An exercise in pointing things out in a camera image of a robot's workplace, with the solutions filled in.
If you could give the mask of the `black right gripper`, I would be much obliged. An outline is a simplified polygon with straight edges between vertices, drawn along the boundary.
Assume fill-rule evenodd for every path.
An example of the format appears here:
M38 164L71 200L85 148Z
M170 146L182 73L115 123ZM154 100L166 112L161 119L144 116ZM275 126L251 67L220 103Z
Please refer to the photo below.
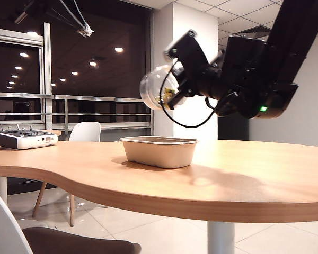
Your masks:
M171 94L165 102L168 109L182 105L186 98L194 95L222 97L222 69L215 65L181 64L174 65L172 75L179 80L179 90Z

